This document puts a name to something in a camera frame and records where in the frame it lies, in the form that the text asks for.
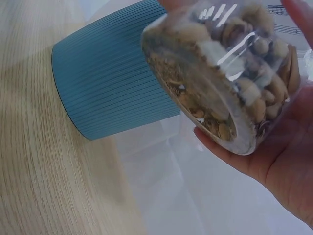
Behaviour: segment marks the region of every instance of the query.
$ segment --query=mixed nuts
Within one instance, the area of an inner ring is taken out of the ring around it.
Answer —
[[[262,5],[243,6],[222,25],[195,9],[147,27],[142,50],[199,128],[232,152],[252,153],[300,86],[296,48],[274,36]]]

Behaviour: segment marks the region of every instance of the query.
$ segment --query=table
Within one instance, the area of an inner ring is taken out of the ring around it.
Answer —
[[[0,2],[0,233],[145,234],[114,140],[88,141],[58,97],[52,46],[78,0]]]

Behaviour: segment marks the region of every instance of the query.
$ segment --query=hand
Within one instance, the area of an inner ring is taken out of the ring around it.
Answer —
[[[282,0],[313,48],[313,10]],[[238,171],[263,184],[291,213],[313,228],[313,85],[303,88],[282,121],[248,157],[232,154],[195,129],[199,140]]]

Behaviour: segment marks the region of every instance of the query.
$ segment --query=music notes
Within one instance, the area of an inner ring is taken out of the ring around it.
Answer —
[[[287,11],[282,5],[268,5],[267,7],[268,13],[276,15],[276,16],[288,16]],[[286,25],[275,25],[275,31],[281,33],[287,33],[292,35],[303,36],[303,33],[298,27],[286,26]]]
[[[275,31],[281,32],[281,33],[288,33],[293,35],[299,35],[304,36],[301,30],[298,27],[290,27],[290,26],[284,26],[284,25],[275,25]]]
[[[274,14],[274,15],[283,15],[283,16],[287,16],[288,13],[285,10],[284,6],[281,5],[268,5],[267,10],[270,14]]]

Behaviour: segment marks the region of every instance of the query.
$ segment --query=blue cup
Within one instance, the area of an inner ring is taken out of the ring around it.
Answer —
[[[164,13],[157,0],[144,0],[87,25],[53,47],[59,96],[87,139],[179,114],[140,47],[144,27]]]

